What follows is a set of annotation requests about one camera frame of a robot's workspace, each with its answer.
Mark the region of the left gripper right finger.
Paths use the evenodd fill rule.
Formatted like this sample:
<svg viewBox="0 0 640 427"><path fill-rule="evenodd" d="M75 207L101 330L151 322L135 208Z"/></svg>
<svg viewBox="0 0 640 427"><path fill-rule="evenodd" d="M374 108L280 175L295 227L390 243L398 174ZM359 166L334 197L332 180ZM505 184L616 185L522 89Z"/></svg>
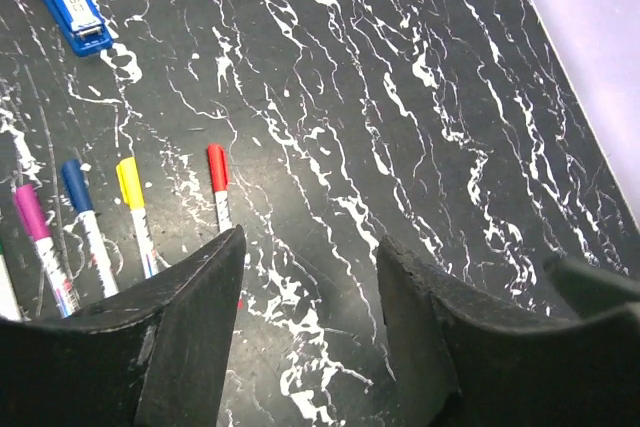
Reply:
<svg viewBox="0 0 640 427"><path fill-rule="evenodd" d="M548 317L384 237L378 286L409 426L635 426L639 302Z"/></svg>

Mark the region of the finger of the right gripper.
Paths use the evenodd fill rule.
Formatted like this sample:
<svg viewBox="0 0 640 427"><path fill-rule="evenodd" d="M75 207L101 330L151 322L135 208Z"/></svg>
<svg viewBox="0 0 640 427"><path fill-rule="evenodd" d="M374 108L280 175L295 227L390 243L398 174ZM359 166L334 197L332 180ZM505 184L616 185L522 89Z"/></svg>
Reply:
<svg viewBox="0 0 640 427"><path fill-rule="evenodd" d="M591 267L572 257L553 256L543 271L556 292L579 317L594 317L639 302L639 282Z"/></svg>

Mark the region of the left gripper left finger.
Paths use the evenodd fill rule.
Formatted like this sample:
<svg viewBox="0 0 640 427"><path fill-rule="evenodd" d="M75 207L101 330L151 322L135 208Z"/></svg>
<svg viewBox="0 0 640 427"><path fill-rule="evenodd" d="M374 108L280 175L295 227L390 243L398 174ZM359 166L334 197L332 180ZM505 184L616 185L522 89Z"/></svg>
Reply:
<svg viewBox="0 0 640 427"><path fill-rule="evenodd" d="M246 254L241 227L64 319L1 324L5 426L212 426Z"/></svg>

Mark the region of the white pen blue tip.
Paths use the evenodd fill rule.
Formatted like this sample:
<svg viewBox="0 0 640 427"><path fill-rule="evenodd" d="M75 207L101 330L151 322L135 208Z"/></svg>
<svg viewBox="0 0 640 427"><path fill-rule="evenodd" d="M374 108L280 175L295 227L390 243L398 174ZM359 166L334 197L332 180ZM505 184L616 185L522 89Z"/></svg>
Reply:
<svg viewBox="0 0 640 427"><path fill-rule="evenodd" d="M116 295L119 292L119 289L114 278L111 268L111 260L106 250L95 212L87 210L81 212L78 217L87 236L92 261L98 271L104 297L108 298Z"/></svg>

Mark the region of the white pen purple tip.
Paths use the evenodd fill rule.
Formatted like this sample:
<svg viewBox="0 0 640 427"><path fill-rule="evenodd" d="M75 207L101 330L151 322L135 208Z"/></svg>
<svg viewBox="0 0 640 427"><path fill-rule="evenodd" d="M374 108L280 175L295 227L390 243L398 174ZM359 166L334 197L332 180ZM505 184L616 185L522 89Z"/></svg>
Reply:
<svg viewBox="0 0 640 427"><path fill-rule="evenodd" d="M72 315L79 309L78 296L69 276L60 265L53 240L50 237L44 237L36 240L34 245L61 316L65 318Z"/></svg>

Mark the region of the white pen yellow tip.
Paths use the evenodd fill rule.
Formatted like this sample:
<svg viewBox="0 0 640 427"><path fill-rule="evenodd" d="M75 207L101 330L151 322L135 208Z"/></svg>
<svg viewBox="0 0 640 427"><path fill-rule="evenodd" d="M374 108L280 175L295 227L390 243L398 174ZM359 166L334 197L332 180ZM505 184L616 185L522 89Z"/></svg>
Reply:
<svg viewBox="0 0 640 427"><path fill-rule="evenodd" d="M148 226L147 212L145 208L137 208L131 211L138 249L146 278L153 277L159 272L156 261L155 247Z"/></svg>

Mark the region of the white pen red tip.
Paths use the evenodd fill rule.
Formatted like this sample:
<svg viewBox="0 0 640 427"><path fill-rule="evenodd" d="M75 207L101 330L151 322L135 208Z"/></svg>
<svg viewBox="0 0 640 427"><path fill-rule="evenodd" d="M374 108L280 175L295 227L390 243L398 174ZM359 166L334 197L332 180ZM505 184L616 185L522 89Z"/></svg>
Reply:
<svg viewBox="0 0 640 427"><path fill-rule="evenodd" d="M231 219L228 192L226 190L215 191L214 200L219 232L222 233L234 227Z"/></svg>

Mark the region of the purple pen cap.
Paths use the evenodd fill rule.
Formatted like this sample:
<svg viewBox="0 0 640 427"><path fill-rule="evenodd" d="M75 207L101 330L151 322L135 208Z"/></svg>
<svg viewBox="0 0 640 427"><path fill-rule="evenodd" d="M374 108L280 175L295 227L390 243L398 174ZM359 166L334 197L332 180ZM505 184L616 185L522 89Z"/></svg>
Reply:
<svg viewBox="0 0 640 427"><path fill-rule="evenodd" d="M39 241L51 237L46 218L32 184L18 187L13 195L13 201L25 232L32 240Z"/></svg>

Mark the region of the yellow pen cap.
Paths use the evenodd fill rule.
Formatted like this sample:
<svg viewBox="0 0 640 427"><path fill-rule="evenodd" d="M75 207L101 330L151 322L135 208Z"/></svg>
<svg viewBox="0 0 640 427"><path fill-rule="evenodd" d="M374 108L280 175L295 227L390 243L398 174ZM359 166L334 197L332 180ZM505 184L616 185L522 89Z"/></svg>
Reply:
<svg viewBox="0 0 640 427"><path fill-rule="evenodd" d="M145 207L136 159L131 156L121 160L116 166L116 174L123 201L131 210Z"/></svg>

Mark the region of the red pen cap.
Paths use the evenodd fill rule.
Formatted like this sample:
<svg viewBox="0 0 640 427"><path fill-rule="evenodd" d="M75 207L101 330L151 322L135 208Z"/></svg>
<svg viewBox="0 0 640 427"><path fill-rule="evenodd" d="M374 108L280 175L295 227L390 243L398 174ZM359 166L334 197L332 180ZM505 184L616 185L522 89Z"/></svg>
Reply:
<svg viewBox="0 0 640 427"><path fill-rule="evenodd" d="M225 149L220 144L209 144L206 153L213 191L215 193L227 191L230 174Z"/></svg>

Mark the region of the blue pen cap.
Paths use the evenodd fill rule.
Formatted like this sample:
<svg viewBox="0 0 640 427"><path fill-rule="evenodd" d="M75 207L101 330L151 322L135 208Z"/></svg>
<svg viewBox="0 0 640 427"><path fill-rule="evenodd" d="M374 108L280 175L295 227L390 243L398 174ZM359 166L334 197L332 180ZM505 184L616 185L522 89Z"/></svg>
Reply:
<svg viewBox="0 0 640 427"><path fill-rule="evenodd" d="M66 161L61 167L61 176L73 208L78 213L94 211L79 160Z"/></svg>

